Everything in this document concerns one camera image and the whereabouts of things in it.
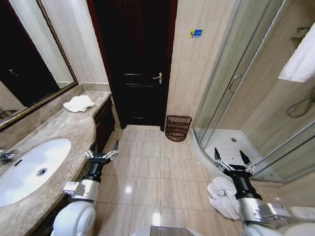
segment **shower hose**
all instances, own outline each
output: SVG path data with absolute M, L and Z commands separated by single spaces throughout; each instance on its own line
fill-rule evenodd
M 298 115 L 292 115 L 292 113 L 291 113 L 293 111 L 292 109 L 294 109 L 294 107 L 298 106 L 299 104 L 301 104 L 305 101 L 308 101 L 308 104 L 307 104 L 304 112 L 302 112 L 301 114 L 298 114 Z M 313 102 L 315 102 L 315 87 L 312 88 L 310 96 L 308 96 L 307 98 L 303 99 L 302 101 L 299 101 L 299 102 L 293 104 L 292 106 L 290 106 L 287 109 L 286 113 L 288 114 L 288 116 L 293 117 L 293 118 L 302 117 L 303 115 L 305 115 L 310 110 Z

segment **faucet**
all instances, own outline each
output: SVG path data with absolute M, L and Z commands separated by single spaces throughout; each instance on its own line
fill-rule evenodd
M 15 155 L 19 153 L 18 150 L 12 150 L 10 152 L 6 151 L 7 151 L 6 147 L 0 147 L 0 159 L 3 162 L 11 161 L 15 157 Z

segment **gold mirror frame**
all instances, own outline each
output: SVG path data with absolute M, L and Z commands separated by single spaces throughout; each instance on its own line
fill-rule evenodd
M 68 58 L 61 46 L 61 43 L 57 37 L 57 34 L 55 32 L 55 29 L 53 28 L 51 21 L 47 15 L 47 12 L 44 8 L 44 5 L 42 4 L 41 0 L 36 0 L 38 7 L 40 8 L 47 26 L 51 32 L 51 34 L 53 35 L 53 38 L 60 50 L 61 55 L 63 56 L 63 59 L 68 67 L 68 70 L 73 78 L 73 82 L 69 85 L 67 85 L 66 87 L 60 89 L 59 91 L 55 92 L 54 94 L 51 94 L 50 96 L 44 98 L 43 100 L 39 101 L 38 103 L 36 103 L 35 105 L 28 107 L 27 109 L 25 109 L 24 111 L 21 111 L 20 113 L 18 113 L 17 115 L 11 117 L 10 119 L 4 121 L 3 123 L 0 124 L 0 131 L 3 131 L 5 129 L 7 129 L 8 127 L 12 126 L 13 124 L 15 124 L 16 122 L 20 121 L 21 119 L 23 119 L 24 117 L 26 117 L 27 115 L 33 113 L 34 111 L 36 111 L 37 109 L 39 109 L 40 107 L 44 106 L 45 104 L 47 104 L 48 102 L 52 101 L 53 99 L 57 98 L 58 96 L 60 96 L 61 94 L 67 92 L 68 90 L 70 90 L 71 88 L 73 88 L 74 86 L 76 86 L 78 84 L 78 81 L 75 77 L 75 74 L 70 66 L 70 63 L 68 61 Z

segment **shower enclosure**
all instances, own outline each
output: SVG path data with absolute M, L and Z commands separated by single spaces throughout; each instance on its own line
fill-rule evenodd
M 242 164 L 242 150 L 254 179 L 282 183 L 315 170 L 315 78 L 278 79 L 297 30 L 315 20 L 313 5 L 301 1 L 236 1 L 193 124 L 209 162 L 217 148 L 227 163 Z

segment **mirror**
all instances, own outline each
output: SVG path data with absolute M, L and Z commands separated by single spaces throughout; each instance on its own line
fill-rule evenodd
M 77 85 L 40 0 L 1 0 L 0 129 Z

